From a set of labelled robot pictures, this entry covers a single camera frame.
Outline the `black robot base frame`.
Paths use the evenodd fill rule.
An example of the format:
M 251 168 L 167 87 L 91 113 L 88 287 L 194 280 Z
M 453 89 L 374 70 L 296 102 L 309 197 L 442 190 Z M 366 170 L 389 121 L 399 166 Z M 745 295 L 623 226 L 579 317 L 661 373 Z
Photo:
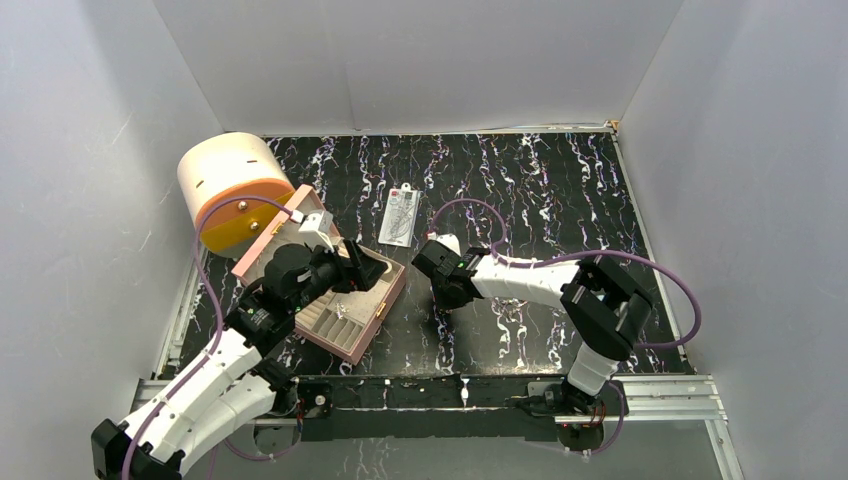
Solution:
M 613 380 L 587 396 L 561 375 L 302 376 L 249 424 L 267 452 L 274 430 L 306 442 L 511 438 L 594 451 L 620 434 L 624 393 Z

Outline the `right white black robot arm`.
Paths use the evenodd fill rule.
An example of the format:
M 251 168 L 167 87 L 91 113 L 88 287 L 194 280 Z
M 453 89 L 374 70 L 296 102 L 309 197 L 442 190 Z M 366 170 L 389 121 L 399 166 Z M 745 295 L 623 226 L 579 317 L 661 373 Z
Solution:
M 590 413 L 601 403 L 603 387 L 635 350 L 654 309 L 652 296 L 604 255 L 521 267 L 482 248 L 459 254 L 431 239 L 412 265 L 430 280 L 434 304 L 441 310 L 498 298 L 565 312 L 582 341 L 563 387 L 565 405 L 577 414 Z

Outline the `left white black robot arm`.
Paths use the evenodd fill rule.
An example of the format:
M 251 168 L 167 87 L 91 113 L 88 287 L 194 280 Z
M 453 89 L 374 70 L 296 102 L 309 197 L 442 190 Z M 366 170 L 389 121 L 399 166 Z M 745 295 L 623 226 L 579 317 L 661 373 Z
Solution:
M 93 430 L 95 476 L 181 479 L 248 421 L 293 412 L 299 391 L 270 352 L 320 297 L 368 292 L 389 267 L 350 239 L 341 247 L 278 247 L 237 306 L 217 315 L 215 336 L 186 370 L 124 420 Z

